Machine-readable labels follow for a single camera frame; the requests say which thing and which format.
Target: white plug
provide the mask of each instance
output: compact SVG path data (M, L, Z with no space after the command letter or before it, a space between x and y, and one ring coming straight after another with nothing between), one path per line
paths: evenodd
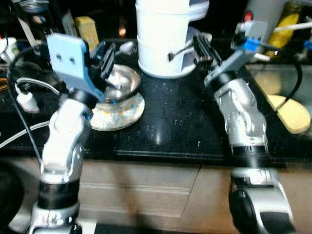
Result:
M15 85L15 89L18 93L17 101L20 104L20 106L23 108L25 112L28 113L38 113L39 108L37 106L37 101L34 98L33 94L28 92L27 94L23 94L17 85Z

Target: metal bowl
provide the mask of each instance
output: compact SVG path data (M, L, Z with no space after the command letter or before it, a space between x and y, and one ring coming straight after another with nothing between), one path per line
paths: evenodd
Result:
M137 93L141 76L130 67L115 64L107 80L114 85L121 85L121 88L118 90L107 86L104 92L104 102L118 103Z

